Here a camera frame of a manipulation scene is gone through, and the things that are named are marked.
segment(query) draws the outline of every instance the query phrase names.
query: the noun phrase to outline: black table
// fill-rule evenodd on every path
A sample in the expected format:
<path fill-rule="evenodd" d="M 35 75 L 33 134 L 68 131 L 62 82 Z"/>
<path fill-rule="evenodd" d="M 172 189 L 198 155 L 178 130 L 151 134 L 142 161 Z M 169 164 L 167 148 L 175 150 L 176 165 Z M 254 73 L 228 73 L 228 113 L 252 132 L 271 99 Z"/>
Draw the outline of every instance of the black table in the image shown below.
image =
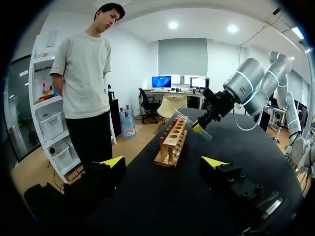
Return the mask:
<path fill-rule="evenodd" d="M 191 120 L 205 111 L 181 108 Z M 127 166 L 127 173 L 112 197 L 104 199 L 88 218 L 93 227 L 117 235 L 237 235 L 242 216 L 214 196 L 199 175 L 201 156 L 223 162 L 234 162 L 253 182 L 278 190 L 286 199 L 278 211 L 271 229 L 287 224 L 303 199 L 293 169 L 272 139 L 257 127 L 251 132 L 238 129 L 233 114 L 221 122 L 211 122 L 207 141 L 190 127 L 176 169 L 153 164 L 159 151 L 163 129 Z M 244 128 L 254 122 L 237 115 Z"/>

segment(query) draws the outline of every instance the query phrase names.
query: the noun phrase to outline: white ceiling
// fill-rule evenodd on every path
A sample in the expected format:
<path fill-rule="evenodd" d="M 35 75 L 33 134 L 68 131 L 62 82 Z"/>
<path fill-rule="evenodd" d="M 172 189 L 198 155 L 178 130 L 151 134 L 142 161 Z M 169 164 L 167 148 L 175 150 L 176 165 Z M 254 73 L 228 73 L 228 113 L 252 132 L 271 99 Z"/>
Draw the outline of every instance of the white ceiling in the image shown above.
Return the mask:
<path fill-rule="evenodd" d="M 176 30 L 168 28 L 169 22 L 177 22 Z M 236 25 L 237 33 L 228 32 L 229 25 Z M 209 38 L 239 46 L 266 25 L 261 20 L 233 11 L 213 8 L 177 8 L 147 14 L 119 25 L 119 28 L 137 35 L 147 42 L 171 38 Z M 293 69 L 308 80 L 304 53 L 274 27 L 265 28 L 243 47 L 255 45 L 266 51 L 281 52 L 295 57 Z"/>
<path fill-rule="evenodd" d="M 273 0 L 55 0 L 42 10 L 22 38 L 20 47 L 33 45 L 50 11 L 64 10 L 94 15 L 99 6 L 109 2 L 124 5 L 126 11 L 126 16 L 117 26 L 147 41 L 175 37 L 202 37 L 239 45 L 260 30 L 266 22 L 272 23 L 279 16 L 279 13 L 277 16 L 272 14 L 279 7 Z M 180 24 L 176 32 L 170 32 L 167 28 L 168 21 L 172 19 Z M 231 23 L 239 26 L 238 34 L 231 35 L 225 30 Z M 291 30 L 284 34 L 280 33 L 294 26 L 296 23 L 282 13 L 274 28 L 268 27 L 263 30 L 251 41 L 251 44 L 267 51 L 276 50 L 294 56 L 295 67 L 300 68 L 296 71 L 308 80 L 307 67 L 301 62 L 305 60 L 297 36 Z M 285 40 L 284 35 L 296 46 Z"/>
<path fill-rule="evenodd" d="M 51 5 L 41 11 L 39 17 L 36 18 L 36 22 L 30 27 L 32 29 L 31 32 L 28 31 L 27 35 L 24 37 L 24 42 L 27 45 L 34 43 L 36 35 L 40 32 L 45 19 L 52 10 L 64 10 L 94 15 L 99 6 L 109 2 L 124 5 L 126 16 L 121 20 L 121 23 L 160 10 L 196 6 L 237 11 L 256 17 L 262 21 L 273 22 L 277 17 L 274 16 L 272 12 L 278 7 L 273 0 L 55 0 Z M 295 25 L 296 24 L 285 14 L 283 14 L 281 20 L 275 24 L 276 28 L 280 31 L 284 31 Z"/>

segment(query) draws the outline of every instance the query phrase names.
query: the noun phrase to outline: white t-shirt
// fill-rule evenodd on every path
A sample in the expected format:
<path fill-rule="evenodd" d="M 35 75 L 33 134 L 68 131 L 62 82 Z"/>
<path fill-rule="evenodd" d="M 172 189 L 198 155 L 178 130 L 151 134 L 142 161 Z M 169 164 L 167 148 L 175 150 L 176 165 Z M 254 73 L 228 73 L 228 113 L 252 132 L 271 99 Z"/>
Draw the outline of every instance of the white t-shirt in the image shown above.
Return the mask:
<path fill-rule="evenodd" d="M 110 53 L 111 47 L 106 39 L 85 32 L 61 43 L 50 73 L 63 76 L 66 118 L 95 117 L 109 110 L 103 74 L 110 72 Z"/>

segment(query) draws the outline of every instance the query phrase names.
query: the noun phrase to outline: black office chair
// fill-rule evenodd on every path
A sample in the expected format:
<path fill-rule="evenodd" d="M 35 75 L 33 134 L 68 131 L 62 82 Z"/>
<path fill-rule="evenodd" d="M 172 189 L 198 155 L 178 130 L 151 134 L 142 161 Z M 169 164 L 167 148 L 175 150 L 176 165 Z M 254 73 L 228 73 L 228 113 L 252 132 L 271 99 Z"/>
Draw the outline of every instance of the black office chair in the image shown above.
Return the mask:
<path fill-rule="evenodd" d="M 159 117 L 159 115 L 157 114 L 157 109 L 161 105 L 161 100 L 157 99 L 157 100 L 149 101 L 149 98 L 153 99 L 153 97 L 147 97 L 146 93 L 143 91 L 142 88 L 139 88 L 139 90 L 140 90 L 140 93 L 142 96 L 141 106 L 147 112 L 146 114 L 141 115 L 142 116 L 142 123 L 144 124 L 145 119 L 152 117 L 156 121 L 156 124 L 157 124 L 158 121 L 157 121 L 156 117 Z"/>

